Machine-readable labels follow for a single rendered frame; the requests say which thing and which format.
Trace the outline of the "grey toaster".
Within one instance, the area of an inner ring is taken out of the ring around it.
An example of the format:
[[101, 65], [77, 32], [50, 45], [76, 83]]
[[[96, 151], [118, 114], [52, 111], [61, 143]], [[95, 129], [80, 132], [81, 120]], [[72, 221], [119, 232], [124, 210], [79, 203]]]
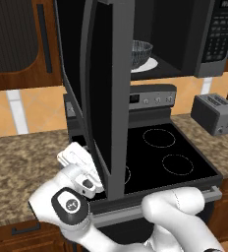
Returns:
[[211, 136], [228, 134], [228, 100], [219, 94], [196, 95], [191, 117]]

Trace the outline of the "black stove with hob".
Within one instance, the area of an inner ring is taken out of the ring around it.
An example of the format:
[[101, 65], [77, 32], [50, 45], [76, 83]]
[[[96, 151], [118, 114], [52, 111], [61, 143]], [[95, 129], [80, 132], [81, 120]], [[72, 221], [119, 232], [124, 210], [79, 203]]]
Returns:
[[[222, 174], [170, 119], [176, 92], [170, 84], [130, 87], [125, 199], [110, 203], [103, 193], [95, 195], [90, 203], [96, 214], [136, 206], [153, 192], [186, 186], [204, 191], [221, 185]], [[203, 221], [209, 221], [214, 202], [205, 202], [198, 213]]]

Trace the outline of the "black microwave door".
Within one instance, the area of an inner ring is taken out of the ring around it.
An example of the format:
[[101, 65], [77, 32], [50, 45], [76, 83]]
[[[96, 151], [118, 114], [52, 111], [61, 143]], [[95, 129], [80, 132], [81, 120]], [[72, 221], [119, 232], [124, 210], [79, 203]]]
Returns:
[[54, 0], [62, 76], [107, 198], [124, 197], [135, 0]]

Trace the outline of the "black microwave oven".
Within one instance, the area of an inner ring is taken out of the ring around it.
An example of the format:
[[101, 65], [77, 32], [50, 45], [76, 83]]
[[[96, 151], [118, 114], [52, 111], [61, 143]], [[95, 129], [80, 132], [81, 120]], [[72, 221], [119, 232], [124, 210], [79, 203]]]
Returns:
[[228, 58], [228, 0], [135, 0], [133, 41], [153, 45], [158, 65], [131, 81], [217, 77]]

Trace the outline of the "grey glass bowl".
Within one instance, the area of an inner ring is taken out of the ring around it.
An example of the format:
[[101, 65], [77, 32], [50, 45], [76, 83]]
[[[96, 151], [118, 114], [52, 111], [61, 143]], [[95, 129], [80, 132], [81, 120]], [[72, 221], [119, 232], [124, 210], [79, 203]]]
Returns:
[[150, 57], [153, 45], [146, 41], [134, 40], [132, 46], [132, 69], [140, 68]]

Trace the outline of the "brown cupboard door dark panel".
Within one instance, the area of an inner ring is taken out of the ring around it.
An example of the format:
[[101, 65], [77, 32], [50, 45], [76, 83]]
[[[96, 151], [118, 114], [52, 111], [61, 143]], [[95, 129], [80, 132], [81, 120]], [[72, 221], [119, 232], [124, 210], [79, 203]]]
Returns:
[[[46, 72], [37, 4], [43, 4], [52, 73]], [[0, 0], [0, 91], [62, 84], [55, 0]]]

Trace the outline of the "brown wooden base cupboard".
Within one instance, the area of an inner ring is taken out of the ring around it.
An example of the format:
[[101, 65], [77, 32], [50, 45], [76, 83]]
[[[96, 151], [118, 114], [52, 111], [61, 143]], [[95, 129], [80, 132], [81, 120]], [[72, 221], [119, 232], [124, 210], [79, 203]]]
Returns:
[[222, 198], [214, 203], [208, 227], [220, 242], [224, 242], [228, 241], [228, 178], [223, 180], [220, 190]]

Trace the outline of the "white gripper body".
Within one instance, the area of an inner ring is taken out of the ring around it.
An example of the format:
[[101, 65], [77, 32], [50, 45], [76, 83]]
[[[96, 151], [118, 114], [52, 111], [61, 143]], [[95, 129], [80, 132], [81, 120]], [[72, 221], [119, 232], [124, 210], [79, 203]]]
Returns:
[[71, 143], [57, 155], [62, 165], [62, 174], [79, 193], [101, 193], [104, 191], [100, 177], [90, 153], [79, 143]]

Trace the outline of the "brown wooden drawer front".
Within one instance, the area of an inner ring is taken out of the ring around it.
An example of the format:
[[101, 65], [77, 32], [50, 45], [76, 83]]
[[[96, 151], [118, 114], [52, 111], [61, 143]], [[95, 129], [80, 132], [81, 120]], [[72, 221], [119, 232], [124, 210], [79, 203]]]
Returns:
[[71, 252], [71, 246], [53, 224], [41, 222], [40, 230], [12, 235], [12, 227], [23, 229], [37, 222], [28, 220], [0, 226], [0, 252]]

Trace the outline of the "white microwave turntable plate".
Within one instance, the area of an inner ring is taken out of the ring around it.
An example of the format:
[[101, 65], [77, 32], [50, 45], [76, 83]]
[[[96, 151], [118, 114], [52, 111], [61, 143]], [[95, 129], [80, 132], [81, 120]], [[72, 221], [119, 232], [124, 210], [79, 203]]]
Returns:
[[146, 71], [154, 69], [157, 65], [158, 65], [158, 62], [154, 58], [149, 58], [139, 68], [132, 70], [132, 73], [146, 72]]

